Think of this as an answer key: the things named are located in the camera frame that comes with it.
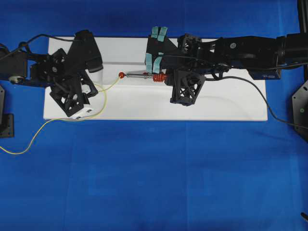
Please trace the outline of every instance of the screw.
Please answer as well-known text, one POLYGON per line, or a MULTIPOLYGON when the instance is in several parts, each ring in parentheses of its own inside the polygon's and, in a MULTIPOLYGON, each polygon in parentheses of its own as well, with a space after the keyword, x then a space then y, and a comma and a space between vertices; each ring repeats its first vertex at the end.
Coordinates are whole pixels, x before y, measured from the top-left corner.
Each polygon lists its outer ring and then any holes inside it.
POLYGON ((231 44, 230 44, 230 48, 231 48, 231 49, 236 48, 236 43, 235 43, 235 42, 231 43, 231 44))

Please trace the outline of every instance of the black cable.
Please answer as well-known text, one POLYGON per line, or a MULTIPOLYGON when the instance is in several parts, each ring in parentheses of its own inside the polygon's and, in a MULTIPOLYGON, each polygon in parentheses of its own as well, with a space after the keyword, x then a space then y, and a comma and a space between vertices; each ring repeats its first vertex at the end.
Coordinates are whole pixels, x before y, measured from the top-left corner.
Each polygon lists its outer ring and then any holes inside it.
POLYGON ((266 103, 268 109, 269 109, 269 112, 270 114, 274 117, 274 119, 278 120, 279 122, 282 122, 282 123, 285 123, 285 124, 288 124, 288 125, 291 125, 291 126, 296 126, 296 127, 299 127, 299 128, 305 128, 305 129, 308 129, 308 127, 305 127, 305 126, 302 126, 302 125, 298 125, 298 124, 294 124, 294 123, 290 123, 286 120, 283 120, 283 119, 279 119, 273 112, 272 108, 270 107, 268 101, 266 100, 266 98, 264 97, 264 95, 262 94, 261 90, 256 86, 256 84, 254 84, 253 82, 245 79, 245 78, 241 78, 241 77, 235 77, 235 76, 226 76, 226 77, 222 77, 220 79, 213 79, 213 78, 207 78, 206 81, 220 81, 220 80, 223 80, 223 79, 228 79, 228 78, 232 78, 232 79, 238 79, 238 80, 242 80, 242 81, 245 81, 247 83, 250 83, 252 86, 254 86, 257 91, 260 93, 260 95, 262 96, 264 102, 266 103))
POLYGON ((0 58, 0 61, 5 59, 6 57, 20 51, 23 47, 26 47, 29 45, 29 43, 33 42, 34 40, 38 39, 39 37, 47 37, 47 38, 52 38, 52 39, 56 39, 56 40, 61 40, 61 41, 65 41, 65 42, 82 42, 81 40, 77 40, 77 39, 64 39, 64 38, 58 38, 55 36, 51 36, 51 35, 46 35, 46 34, 40 34, 40 35, 36 35, 34 36, 32 39, 30 39, 28 42, 22 42, 20 43, 20 46, 18 48, 16 48, 15 50, 11 51, 10 53, 8 53, 7 55, 3 56, 0 58))
POLYGON ((184 59, 195 59, 197 61, 202 61, 202 62, 210 64, 212 66, 219 66, 219 67, 222 67, 222 68, 249 69, 249 70, 257 70, 257 71, 270 71, 270 70, 276 70, 276 69, 285 69, 285 68, 289 68, 289 67, 300 67, 302 65, 308 65, 308 62, 304 62, 304 63, 296 63, 296 64, 289 64, 289 65, 284 65, 284 66, 269 67, 269 68, 240 67, 240 66, 229 66, 229 65, 215 64, 215 63, 212 63, 212 62, 204 60, 204 59, 199 59, 199 58, 196 58, 196 57, 190 57, 190 56, 184 56, 184 55, 162 54, 162 55, 159 55, 159 56, 162 56, 162 57, 176 57, 176 58, 184 58, 184 59))

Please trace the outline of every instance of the yellow wire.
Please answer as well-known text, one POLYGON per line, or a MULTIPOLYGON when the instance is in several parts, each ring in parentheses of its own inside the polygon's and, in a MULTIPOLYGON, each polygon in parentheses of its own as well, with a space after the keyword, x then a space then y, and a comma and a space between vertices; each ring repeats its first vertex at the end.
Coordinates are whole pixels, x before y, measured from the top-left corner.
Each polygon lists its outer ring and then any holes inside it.
POLYGON ((108 88, 106 88, 106 89, 104 89, 104 88, 103 88, 102 86, 100 86, 100 85, 96 85, 96 84, 95 84, 96 86, 98 86, 98 87, 100 87, 100 88, 102 89, 102 90, 100 90, 99 92, 103 92, 103 93, 104 93, 104 105, 103 105, 102 109, 101 109, 98 113, 96 113, 96 114, 94 114, 94 115, 91 115, 91 116, 88 116, 88 117, 86 117, 85 119, 81 119, 81 120, 79 120, 79 119, 76 119, 76 120, 75 120, 75 119, 51 119, 51 120, 48 120, 48 121, 46 121, 46 122, 39 128, 39 130, 34 134, 34 136, 32 137, 32 139, 31 139, 31 141, 30 141, 30 143, 29 143, 29 145, 28 145, 28 147, 27 147, 25 150, 23 150, 22 152, 17 152, 17 153, 11 152, 11 151, 6 150, 6 149, 3 148, 2 146, 0 146, 0 149, 2 149, 3 151, 5 151, 6 153, 12 154, 12 155, 20 155, 20 154, 23 154, 23 153, 27 152, 27 151, 30 149, 30 147, 31 147, 31 145, 32 145, 32 143, 33 143, 33 141, 35 140, 35 138, 37 137, 37 135, 39 134, 39 132, 40 132, 48 123, 50 123, 50 122, 52 122, 52 121, 56 121, 56 120, 66 121, 66 122, 80 122, 80 121, 85 121, 85 120, 87 120, 87 119, 91 119, 91 118, 94 118, 94 117, 100 115, 100 114, 103 112, 103 110, 105 109, 106 105, 107 105, 107 93, 106 93, 106 91, 109 90, 111 87, 113 87, 118 81, 119 81, 119 78, 118 78, 110 87, 108 87, 108 88))
POLYGON ((102 88, 102 90, 99 90, 99 92, 104 92, 104 91, 106 91, 106 90, 109 90, 109 89, 112 88, 115 84, 117 84, 119 80, 120 80, 120 77, 117 78, 116 81, 115 81, 113 84, 110 85, 110 87, 108 87, 108 88, 106 88, 106 89, 103 89, 103 88, 102 88))

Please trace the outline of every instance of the red spring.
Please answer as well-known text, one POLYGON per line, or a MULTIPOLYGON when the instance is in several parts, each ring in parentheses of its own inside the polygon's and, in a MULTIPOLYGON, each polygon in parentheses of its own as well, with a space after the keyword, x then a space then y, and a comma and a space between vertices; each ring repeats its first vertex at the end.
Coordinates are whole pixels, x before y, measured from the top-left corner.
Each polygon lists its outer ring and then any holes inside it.
POLYGON ((153 75, 153 81, 154 82, 164 82, 166 78, 167 78, 167 75, 163 74, 163 73, 153 75))

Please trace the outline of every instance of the black mounting bracket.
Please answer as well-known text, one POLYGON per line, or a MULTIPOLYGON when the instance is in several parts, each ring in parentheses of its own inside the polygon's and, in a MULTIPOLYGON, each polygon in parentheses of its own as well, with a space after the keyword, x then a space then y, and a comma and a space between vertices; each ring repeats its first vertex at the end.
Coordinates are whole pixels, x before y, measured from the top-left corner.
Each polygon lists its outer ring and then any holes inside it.
POLYGON ((5 91, 0 86, 0 138, 14 137, 14 116, 3 114, 5 91))
MULTIPOLYGON (((308 81, 292 96, 294 123, 308 127, 308 81)), ((295 126, 295 131, 308 142, 308 129, 295 126)))

